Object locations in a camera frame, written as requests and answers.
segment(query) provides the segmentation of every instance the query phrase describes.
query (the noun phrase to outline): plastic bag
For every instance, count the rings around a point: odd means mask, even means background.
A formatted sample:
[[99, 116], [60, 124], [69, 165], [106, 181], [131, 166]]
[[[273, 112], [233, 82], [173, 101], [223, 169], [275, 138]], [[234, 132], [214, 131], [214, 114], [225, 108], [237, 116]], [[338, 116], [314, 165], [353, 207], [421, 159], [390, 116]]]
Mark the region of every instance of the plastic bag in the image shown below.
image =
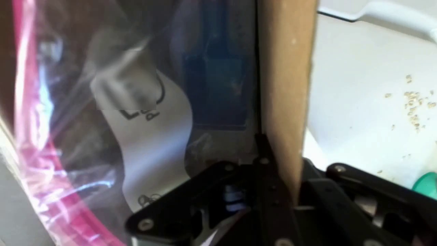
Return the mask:
[[20, 180], [55, 244], [253, 155], [252, 0], [13, 0]]

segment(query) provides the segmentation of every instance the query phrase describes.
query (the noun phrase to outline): blue item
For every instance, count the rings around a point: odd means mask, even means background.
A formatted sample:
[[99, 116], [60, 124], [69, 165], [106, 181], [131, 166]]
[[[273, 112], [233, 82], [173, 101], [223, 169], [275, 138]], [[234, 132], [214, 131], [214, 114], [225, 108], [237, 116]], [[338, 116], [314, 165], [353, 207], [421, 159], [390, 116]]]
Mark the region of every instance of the blue item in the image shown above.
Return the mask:
[[251, 87], [247, 60], [229, 43], [228, 0], [202, 0], [199, 43], [182, 57], [185, 91], [193, 124], [243, 128]]

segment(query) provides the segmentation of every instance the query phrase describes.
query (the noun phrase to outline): transparent plastic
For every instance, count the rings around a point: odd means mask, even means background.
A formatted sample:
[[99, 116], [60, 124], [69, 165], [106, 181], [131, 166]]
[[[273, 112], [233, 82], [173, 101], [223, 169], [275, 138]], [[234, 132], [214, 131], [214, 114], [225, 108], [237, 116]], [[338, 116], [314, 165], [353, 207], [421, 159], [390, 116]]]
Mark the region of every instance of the transparent plastic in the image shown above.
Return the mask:
[[217, 159], [251, 161], [253, 0], [13, 0], [13, 13], [17, 176], [55, 244], [131, 243], [124, 150], [139, 143], [120, 143], [91, 83], [114, 77], [135, 57], [146, 56], [189, 101], [187, 176]]

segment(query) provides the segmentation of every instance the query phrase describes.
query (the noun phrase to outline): crumbs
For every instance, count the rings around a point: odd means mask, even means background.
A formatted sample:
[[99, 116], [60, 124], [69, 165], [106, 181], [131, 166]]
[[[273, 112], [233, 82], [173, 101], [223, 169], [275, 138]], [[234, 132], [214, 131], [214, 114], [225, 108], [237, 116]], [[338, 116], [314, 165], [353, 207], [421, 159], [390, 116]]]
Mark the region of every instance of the crumbs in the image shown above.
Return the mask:
[[404, 108], [406, 109], [406, 117], [409, 123], [413, 125], [416, 131], [420, 129], [420, 117], [416, 109], [423, 103], [423, 98], [420, 97], [419, 91], [405, 91], [405, 103]]
[[412, 82], [411, 73], [405, 75], [405, 82], [406, 82], [406, 83], [411, 83], [411, 82]]
[[[412, 75], [406, 73], [404, 76], [405, 83], [412, 83]], [[391, 98], [394, 94], [393, 92], [383, 92], [383, 98], [389, 99]], [[405, 114], [406, 118], [409, 121], [409, 124], [416, 129], [421, 129], [426, 125], [421, 123], [421, 117], [426, 118], [427, 121], [430, 120], [428, 114], [423, 116], [423, 109], [437, 109], [437, 99], [432, 101], [430, 99], [431, 97], [434, 97], [434, 90], [428, 90], [428, 91], [415, 91], [415, 90], [409, 90], [409, 91], [404, 91], [404, 109], [405, 109]]]
[[401, 155], [401, 158], [411, 158], [411, 153]]

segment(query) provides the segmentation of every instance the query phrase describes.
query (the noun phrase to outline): cardboard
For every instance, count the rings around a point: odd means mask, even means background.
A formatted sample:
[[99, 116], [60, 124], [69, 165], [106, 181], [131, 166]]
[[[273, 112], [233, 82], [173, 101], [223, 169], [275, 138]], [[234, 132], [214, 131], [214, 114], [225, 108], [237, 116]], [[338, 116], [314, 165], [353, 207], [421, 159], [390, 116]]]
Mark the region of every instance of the cardboard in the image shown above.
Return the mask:
[[0, 114], [12, 124], [13, 117], [13, 41], [10, 0], [0, 1]]
[[296, 200], [307, 117], [315, 0], [259, 0], [263, 129]]

